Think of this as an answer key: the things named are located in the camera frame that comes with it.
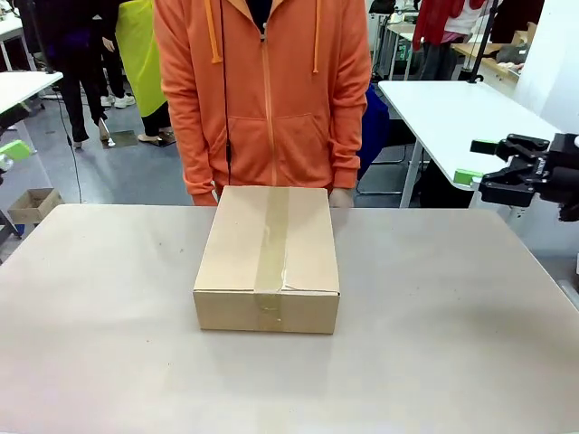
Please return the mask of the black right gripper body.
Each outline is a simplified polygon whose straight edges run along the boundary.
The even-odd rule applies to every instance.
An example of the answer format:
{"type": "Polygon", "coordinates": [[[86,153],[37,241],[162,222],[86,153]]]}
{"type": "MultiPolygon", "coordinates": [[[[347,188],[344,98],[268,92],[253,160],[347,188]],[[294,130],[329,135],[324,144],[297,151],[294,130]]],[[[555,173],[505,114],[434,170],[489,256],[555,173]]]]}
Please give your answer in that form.
{"type": "Polygon", "coordinates": [[[561,222],[578,221],[578,136],[556,134],[545,154],[540,198],[559,206],[561,222]]]}

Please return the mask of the person's left hand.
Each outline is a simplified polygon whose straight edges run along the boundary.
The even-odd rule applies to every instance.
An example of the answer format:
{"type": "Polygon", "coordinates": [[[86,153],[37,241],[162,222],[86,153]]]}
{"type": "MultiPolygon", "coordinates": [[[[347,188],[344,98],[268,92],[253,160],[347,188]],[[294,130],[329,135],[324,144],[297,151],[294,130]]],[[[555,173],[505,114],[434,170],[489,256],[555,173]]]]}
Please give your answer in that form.
{"type": "Polygon", "coordinates": [[[353,208],[354,197],[351,189],[334,188],[328,196],[332,208],[353,208]]]}

